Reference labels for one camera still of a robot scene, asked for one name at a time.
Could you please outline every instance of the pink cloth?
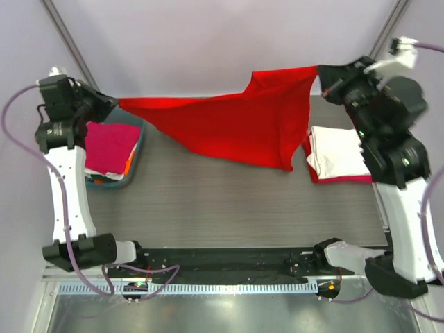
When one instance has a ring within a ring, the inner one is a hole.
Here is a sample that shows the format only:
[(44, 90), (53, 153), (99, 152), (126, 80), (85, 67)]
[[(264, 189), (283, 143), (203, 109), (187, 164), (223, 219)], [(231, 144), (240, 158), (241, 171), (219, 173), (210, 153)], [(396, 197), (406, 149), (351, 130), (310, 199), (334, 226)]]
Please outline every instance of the pink cloth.
[(87, 127), (85, 167), (103, 175), (124, 173), (141, 129), (124, 123), (89, 122)]

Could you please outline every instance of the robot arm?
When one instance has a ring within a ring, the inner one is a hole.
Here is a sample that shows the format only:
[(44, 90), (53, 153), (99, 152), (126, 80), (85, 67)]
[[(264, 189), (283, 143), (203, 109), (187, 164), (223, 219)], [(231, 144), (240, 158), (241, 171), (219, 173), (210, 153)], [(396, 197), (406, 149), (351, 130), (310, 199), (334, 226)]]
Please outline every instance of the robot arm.
[[(364, 273), (384, 295), (415, 298), (437, 283), (420, 227), (420, 204), (430, 175), (425, 147), (409, 132), (427, 109), (416, 81), (397, 76), (413, 69), (415, 40), (394, 39), (391, 59), (362, 57), (345, 66), (318, 67), (323, 97), (344, 105), (361, 140), (362, 156), (376, 182), (388, 217), (393, 253), (331, 239), (315, 246), (318, 262)], [(439, 271), (439, 254), (428, 211), (428, 233)]]
[[(35, 134), (40, 151), (58, 168), (67, 188), (70, 242), (81, 269), (102, 264), (122, 264), (142, 260), (139, 244), (116, 241), (112, 234), (97, 236), (92, 223), (85, 186), (85, 138), (88, 121), (102, 122), (118, 100), (93, 90), (84, 83), (53, 71), (39, 81), (49, 121)], [(72, 271), (65, 239), (62, 192), (56, 175), (49, 170), (54, 204), (53, 245), (43, 248), (46, 261)]]

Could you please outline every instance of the wooden table surface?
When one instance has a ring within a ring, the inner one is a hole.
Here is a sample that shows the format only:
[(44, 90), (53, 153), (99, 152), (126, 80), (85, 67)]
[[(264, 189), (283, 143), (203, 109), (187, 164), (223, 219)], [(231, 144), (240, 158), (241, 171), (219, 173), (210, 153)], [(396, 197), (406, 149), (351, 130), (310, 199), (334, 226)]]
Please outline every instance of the wooden table surface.
[[(311, 124), (352, 128), (345, 110), (311, 99)], [(369, 184), (313, 184), (299, 148), (294, 171), (249, 166), (190, 153), (147, 127), (133, 181), (89, 190), (99, 234), (145, 248), (313, 246), (332, 237), (386, 245)]]

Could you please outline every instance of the metal floor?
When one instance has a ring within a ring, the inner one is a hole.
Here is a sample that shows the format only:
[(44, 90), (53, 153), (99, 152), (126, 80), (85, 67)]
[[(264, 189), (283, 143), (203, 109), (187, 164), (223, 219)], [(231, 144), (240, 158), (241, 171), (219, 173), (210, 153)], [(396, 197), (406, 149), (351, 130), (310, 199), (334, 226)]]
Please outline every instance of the metal floor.
[[(369, 290), (362, 280), (344, 280), (340, 299)], [(224, 295), (156, 297), (122, 304), (93, 319), (121, 296), (58, 296), (48, 333), (419, 333), (410, 310), (396, 298), (373, 293), (354, 305), (333, 304), (315, 295)]]

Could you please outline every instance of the white wall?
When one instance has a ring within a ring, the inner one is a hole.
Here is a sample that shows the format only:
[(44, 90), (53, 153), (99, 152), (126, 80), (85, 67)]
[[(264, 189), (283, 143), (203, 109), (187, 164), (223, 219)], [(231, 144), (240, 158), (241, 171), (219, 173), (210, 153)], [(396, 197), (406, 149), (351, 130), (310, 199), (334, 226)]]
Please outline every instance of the white wall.
[[(0, 104), (18, 89), (64, 65), (79, 77), (56, 30), (38, 0), (0, 1)], [(38, 91), (29, 92), (10, 110), (8, 124), (34, 146)], [(41, 247), (52, 240), (53, 206), (46, 169), (0, 133), (0, 331), (22, 333), (28, 325), (44, 262)]]
[[(394, 36), (405, 35), (421, 42), (444, 46), (444, 1), (413, 0)], [(429, 112), (413, 129), (427, 147), (432, 171), (444, 164), (444, 54), (420, 50), (418, 64), (410, 75), (425, 91)], [(441, 255), (444, 255), (444, 184), (432, 198), (432, 216)], [(427, 297), (431, 314), (444, 318), (444, 288), (434, 288)], [(437, 325), (444, 332), (444, 325)]]
[(227, 94), (252, 71), (341, 65), (370, 52), (395, 2), (54, 0), (115, 96)]

